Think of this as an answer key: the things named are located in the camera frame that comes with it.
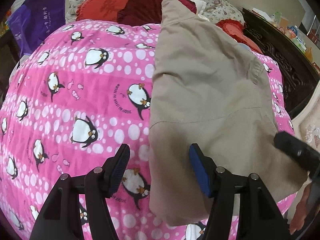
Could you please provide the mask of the person's right hand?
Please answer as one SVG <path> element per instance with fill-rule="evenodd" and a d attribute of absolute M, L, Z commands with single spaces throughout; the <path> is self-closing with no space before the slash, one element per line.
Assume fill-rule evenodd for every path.
<path fill-rule="evenodd" d="M 305 187 L 300 202 L 296 206 L 289 226 L 291 235 L 303 228 L 305 220 L 312 210 L 315 212 L 313 216 L 319 212 L 319 184 L 315 182 L 311 182 Z"/>

